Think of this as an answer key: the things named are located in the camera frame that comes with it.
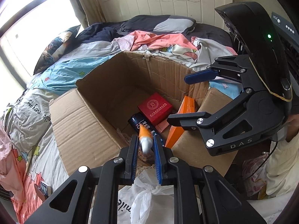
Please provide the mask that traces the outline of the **orange box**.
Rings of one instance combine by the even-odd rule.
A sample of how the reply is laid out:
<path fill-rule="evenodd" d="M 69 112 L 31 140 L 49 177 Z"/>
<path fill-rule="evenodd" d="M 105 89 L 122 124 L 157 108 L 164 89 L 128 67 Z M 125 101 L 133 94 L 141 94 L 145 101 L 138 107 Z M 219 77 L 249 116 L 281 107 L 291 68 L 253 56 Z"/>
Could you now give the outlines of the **orange box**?
<path fill-rule="evenodd" d="M 195 100 L 189 96 L 184 96 L 184 99 L 179 107 L 178 112 L 175 114 L 188 114 L 195 112 Z M 167 122 L 171 125 L 168 137 L 166 140 L 165 147 L 172 148 L 174 144 L 178 141 L 180 136 L 184 133 L 184 128 L 181 126 L 182 122 L 185 122 L 186 119 L 178 119 L 177 117 L 173 118 L 174 114 L 169 115 Z"/>

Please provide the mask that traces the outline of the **red gift box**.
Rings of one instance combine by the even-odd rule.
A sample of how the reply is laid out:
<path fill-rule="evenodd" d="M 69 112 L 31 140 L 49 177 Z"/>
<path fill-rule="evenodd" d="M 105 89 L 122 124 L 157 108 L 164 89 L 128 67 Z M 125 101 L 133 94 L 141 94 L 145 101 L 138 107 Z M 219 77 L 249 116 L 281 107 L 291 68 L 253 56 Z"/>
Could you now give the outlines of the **red gift box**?
<path fill-rule="evenodd" d="M 173 106 L 158 93 L 152 94 L 137 107 L 153 126 L 160 124 L 173 110 Z"/>

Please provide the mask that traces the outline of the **orange cosmetic tube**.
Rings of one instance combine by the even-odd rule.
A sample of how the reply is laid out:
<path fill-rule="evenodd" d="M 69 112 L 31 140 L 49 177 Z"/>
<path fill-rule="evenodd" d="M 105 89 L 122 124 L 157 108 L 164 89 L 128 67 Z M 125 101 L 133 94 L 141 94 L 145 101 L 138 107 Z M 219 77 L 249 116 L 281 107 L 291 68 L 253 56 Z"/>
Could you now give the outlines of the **orange cosmetic tube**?
<path fill-rule="evenodd" d="M 144 154 L 148 154 L 154 144 L 151 131 L 142 124 L 139 125 L 139 142 Z"/>

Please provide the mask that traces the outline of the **pink cosmetic tube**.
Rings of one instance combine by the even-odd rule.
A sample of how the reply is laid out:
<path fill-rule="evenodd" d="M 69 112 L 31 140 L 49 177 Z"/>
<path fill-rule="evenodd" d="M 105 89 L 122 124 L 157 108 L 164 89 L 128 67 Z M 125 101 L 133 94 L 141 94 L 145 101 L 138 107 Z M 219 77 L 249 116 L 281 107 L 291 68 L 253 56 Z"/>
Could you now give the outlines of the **pink cosmetic tube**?
<path fill-rule="evenodd" d="M 167 127 L 169 126 L 169 123 L 167 122 L 167 120 L 163 120 L 161 121 L 159 124 L 157 124 L 155 126 L 155 129 L 159 132 L 162 133 Z"/>

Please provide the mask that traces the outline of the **cotton swab plastic bag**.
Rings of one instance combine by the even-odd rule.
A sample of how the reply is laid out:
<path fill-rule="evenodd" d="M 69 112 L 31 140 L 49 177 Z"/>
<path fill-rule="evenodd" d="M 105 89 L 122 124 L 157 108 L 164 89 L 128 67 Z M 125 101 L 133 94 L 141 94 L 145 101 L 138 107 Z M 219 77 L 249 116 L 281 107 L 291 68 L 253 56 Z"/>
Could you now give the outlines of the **cotton swab plastic bag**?
<path fill-rule="evenodd" d="M 122 133 L 119 129 L 117 129 L 118 135 L 121 137 L 122 141 L 124 142 L 125 146 L 129 146 L 131 143 L 131 136 L 127 133 Z M 153 165 L 154 160 L 154 152 L 150 150 L 148 153 L 143 153 L 142 147 L 138 145 L 138 159 L 143 162 L 143 165 Z"/>

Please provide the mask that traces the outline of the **brown zip case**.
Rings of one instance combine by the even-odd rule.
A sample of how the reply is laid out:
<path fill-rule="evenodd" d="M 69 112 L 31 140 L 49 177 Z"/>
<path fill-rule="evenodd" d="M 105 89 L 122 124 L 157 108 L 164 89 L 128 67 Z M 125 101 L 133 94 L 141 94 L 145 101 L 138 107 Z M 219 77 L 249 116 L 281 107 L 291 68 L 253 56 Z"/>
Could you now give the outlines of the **brown zip case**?
<path fill-rule="evenodd" d="M 36 191 L 37 196 L 41 199 L 42 202 L 44 202 L 47 199 L 47 197 L 36 183 L 34 184 L 34 189 Z"/>

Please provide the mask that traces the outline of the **cardboard box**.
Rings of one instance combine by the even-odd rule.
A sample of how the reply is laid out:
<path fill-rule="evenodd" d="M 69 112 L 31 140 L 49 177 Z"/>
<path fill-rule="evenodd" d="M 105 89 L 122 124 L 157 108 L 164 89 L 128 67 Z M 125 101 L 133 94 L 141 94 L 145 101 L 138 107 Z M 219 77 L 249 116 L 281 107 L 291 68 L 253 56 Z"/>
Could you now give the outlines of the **cardboard box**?
<path fill-rule="evenodd" d="M 188 85 L 191 69 L 165 57 L 122 52 L 97 66 L 76 87 L 49 104 L 57 147 L 66 172 L 80 166 L 103 165 L 126 147 L 117 133 L 129 136 L 129 124 L 138 105 L 154 93 L 177 111 L 184 96 L 195 100 L 196 110 L 215 113 L 231 99 L 207 82 Z"/>

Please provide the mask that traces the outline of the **grey navy pillow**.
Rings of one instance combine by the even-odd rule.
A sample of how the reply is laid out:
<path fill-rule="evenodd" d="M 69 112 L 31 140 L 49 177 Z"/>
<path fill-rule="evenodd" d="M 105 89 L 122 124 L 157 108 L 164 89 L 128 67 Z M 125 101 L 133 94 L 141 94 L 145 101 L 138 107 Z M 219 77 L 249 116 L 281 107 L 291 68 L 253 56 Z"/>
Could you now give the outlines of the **grey navy pillow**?
<path fill-rule="evenodd" d="M 138 15 L 123 22 L 120 30 L 188 34 L 195 29 L 196 20 L 177 15 Z"/>

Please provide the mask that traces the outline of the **patterned dark pillow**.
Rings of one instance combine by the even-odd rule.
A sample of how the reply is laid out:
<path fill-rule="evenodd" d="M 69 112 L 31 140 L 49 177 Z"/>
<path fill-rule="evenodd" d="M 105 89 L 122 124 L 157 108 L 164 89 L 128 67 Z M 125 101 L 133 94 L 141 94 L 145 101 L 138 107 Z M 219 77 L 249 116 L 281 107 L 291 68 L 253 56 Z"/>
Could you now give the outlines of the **patterned dark pillow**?
<path fill-rule="evenodd" d="M 33 75 L 45 71 L 65 54 L 70 44 L 75 40 L 80 27 L 81 25 L 76 25 L 66 29 L 48 44 L 38 59 Z"/>

